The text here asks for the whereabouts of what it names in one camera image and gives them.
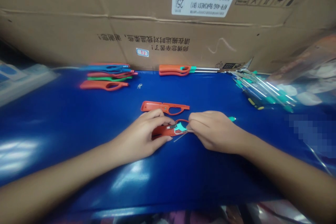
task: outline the screwdriver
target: screwdriver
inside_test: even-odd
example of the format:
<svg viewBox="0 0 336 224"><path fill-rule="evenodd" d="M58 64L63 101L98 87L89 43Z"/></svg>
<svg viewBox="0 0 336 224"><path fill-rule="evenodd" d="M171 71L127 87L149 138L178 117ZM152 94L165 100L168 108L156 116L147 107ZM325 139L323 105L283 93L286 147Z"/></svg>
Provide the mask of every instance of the screwdriver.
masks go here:
<svg viewBox="0 0 336 224"><path fill-rule="evenodd" d="M243 94L246 96L247 100L255 107L257 110L264 109L264 105L261 103L258 97L252 94L248 89L244 89L242 85L240 85L235 79L234 81L238 84L238 86L243 90Z"/></svg>

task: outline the pile of tools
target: pile of tools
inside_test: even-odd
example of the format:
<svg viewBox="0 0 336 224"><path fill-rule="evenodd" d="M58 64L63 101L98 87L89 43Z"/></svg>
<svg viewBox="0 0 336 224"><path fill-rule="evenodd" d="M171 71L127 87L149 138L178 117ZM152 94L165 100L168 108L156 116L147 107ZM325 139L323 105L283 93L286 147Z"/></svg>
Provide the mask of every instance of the pile of tools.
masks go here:
<svg viewBox="0 0 336 224"><path fill-rule="evenodd" d="M116 63L93 63L79 70L89 71L87 80L79 86L81 89L105 89L106 91L115 91L128 86L124 81L138 74L130 69L130 65Z"/></svg>
<svg viewBox="0 0 336 224"><path fill-rule="evenodd" d="M235 72L228 71L227 74L234 76L236 85L243 89L243 94L256 109L264 109L264 104L280 104L287 112L294 112L293 107L297 101L258 76L256 71L242 69Z"/></svg>

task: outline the green plastic handle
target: green plastic handle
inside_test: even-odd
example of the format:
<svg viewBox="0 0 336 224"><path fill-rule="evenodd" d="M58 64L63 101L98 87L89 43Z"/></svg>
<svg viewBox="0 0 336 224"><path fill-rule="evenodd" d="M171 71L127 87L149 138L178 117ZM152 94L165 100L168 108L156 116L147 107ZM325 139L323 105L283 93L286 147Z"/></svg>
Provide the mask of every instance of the green plastic handle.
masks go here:
<svg viewBox="0 0 336 224"><path fill-rule="evenodd" d="M115 82L122 82L125 81L127 79L132 79L133 76L127 76L125 78L121 78L121 79L116 79L113 77L88 77L88 81L115 81Z"/></svg>

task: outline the cardboard box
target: cardboard box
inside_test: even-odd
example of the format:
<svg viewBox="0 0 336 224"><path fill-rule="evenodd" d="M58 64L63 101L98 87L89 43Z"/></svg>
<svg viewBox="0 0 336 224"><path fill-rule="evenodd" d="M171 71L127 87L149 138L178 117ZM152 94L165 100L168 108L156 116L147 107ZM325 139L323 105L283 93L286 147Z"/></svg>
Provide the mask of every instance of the cardboard box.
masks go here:
<svg viewBox="0 0 336 224"><path fill-rule="evenodd" d="M253 69L269 72L335 25L335 8L334 0L0 0L0 37L44 64L236 69L254 58Z"/></svg>

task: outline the blue plastic handle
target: blue plastic handle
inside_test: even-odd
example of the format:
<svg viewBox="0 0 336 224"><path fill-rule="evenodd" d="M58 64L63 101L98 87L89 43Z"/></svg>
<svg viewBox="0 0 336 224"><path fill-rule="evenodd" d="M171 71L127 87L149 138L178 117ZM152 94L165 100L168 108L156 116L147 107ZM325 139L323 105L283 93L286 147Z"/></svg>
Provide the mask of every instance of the blue plastic handle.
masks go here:
<svg viewBox="0 0 336 224"><path fill-rule="evenodd" d="M90 72L105 72L113 74L121 74L123 72L131 72L131 69L127 65L89 65L80 68L81 71L90 71Z"/></svg>

